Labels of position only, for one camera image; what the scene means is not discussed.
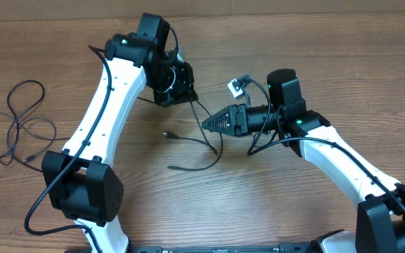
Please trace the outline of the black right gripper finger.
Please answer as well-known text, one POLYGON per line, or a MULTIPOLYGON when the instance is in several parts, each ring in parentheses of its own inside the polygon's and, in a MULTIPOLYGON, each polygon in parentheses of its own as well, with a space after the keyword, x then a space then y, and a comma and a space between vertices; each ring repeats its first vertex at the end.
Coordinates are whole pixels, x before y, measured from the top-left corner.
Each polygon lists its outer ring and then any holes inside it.
POLYGON ((207 118, 202 122, 202 128, 211 132, 235 136, 235 129, 229 118, 207 118))
POLYGON ((236 113, 238 111, 238 105, 228 105, 224 109, 212 115, 209 119, 209 123, 235 123, 236 113))

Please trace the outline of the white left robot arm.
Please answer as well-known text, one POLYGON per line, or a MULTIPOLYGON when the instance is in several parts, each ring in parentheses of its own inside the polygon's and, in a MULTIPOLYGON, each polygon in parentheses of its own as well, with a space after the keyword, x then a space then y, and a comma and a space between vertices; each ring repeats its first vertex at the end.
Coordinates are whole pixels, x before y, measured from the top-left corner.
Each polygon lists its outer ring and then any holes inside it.
POLYGON ((103 72, 77 130, 61 152, 41 163, 45 195, 89 241, 88 252, 127 252, 129 238, 118 219, 124 186, 113 171, 115 149, 129 112, 145 87, 160 107, 193 102, 193 70, 179 48, 166 52, 170 24, 144 13, 137 31, 105 44, 103 72))

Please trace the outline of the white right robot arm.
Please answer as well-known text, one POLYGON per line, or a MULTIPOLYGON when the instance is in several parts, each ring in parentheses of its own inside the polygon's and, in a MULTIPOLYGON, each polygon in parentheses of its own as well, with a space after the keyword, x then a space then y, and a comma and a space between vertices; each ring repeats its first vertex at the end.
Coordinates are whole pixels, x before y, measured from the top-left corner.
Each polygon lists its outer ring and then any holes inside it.
POLYGON ((254 155, 281 144, 318 167, 356 208, 355 231, 337 230, 310 242, 281 243, 277 252, 405 252, 405 184, 373 166, 349 146, 321 114, 308 110, 294 69, 267 75, 266 105, 252 107, 249 75, 228 88, 245 103, 229 105, 203 121, 208 131, 252 135, 254 155))

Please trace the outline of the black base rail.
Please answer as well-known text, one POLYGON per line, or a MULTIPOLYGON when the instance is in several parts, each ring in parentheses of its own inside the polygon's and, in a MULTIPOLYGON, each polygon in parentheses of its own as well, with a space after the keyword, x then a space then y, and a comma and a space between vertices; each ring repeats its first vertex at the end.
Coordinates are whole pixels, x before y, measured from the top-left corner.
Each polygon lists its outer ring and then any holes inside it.
POLYGON ((127 253, 322 253, 322 252, 356 252, 354 243, 327 244, 323 249, 316 241, 282 242, 279 245, 265 246, 218 246, 218 247, 159 247, 128 246, 127 253))

